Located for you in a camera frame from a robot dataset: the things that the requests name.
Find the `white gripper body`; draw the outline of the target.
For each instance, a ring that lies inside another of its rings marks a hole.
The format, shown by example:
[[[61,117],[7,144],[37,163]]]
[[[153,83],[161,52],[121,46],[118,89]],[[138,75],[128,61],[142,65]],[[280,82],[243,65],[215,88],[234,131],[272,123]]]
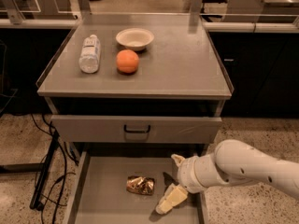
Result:
[[[218,185],[218,177],[213,154],[185,158],[178,168],[178,182],[189,193],[203,192]]]

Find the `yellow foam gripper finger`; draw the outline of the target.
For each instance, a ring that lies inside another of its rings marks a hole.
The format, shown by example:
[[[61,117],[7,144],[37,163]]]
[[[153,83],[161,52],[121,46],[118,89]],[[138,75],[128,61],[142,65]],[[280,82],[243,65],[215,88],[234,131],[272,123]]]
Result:
[[[155,211],[160,215],[165,215],[175,206],[183,203],[188,197],[188,191],[181,185],[171,184],[158,202]]]
[[[179,168],[181,164],[185,161],[185,158],[178,154],[172,154],[171,159],[175,162],[177,168]]]

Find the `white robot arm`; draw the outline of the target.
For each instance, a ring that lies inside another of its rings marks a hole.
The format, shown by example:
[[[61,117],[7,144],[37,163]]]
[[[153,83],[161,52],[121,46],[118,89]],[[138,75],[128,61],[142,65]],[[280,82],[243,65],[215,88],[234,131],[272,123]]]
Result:
[[[178,183],[170,185],[155,211],[165,215],[183,203],[190,193],[211,187],[233,187],[265,183],[294,199],[299,199],[299,163],[269,156],[244,142],[228,139],[205,156],[171,156]]]

